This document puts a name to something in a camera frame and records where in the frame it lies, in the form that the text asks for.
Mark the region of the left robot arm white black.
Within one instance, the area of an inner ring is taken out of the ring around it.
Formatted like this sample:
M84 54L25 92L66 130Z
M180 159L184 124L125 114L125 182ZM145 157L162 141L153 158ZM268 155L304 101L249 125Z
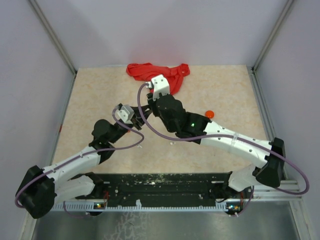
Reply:
M33 219L45 216L55 204L81 196L101 197L104 186L94 173L84 171L108 160L117 151L113 146L129 131L138 134L140 140L127 146L128 149L144 140L140 133L152 113L149 106L132 107L119 104L112 111L115 123L106 119L98 120L93 127L93 140L75 155L43 168L30 167L15 194L14 203L25 209Z

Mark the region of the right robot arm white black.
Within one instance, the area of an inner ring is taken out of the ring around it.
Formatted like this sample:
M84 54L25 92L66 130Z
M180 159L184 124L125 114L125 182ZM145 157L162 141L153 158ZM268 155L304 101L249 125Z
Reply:
M148 93L147 103L166 130L179 139L216 147L250 161L250 165L227 174L224 183L218 187L222 198L235 198L241 191L256 185L280 187L285 156L282 139L259 140L234 132L206 116L186 111L181 101L170 94L155 99Z

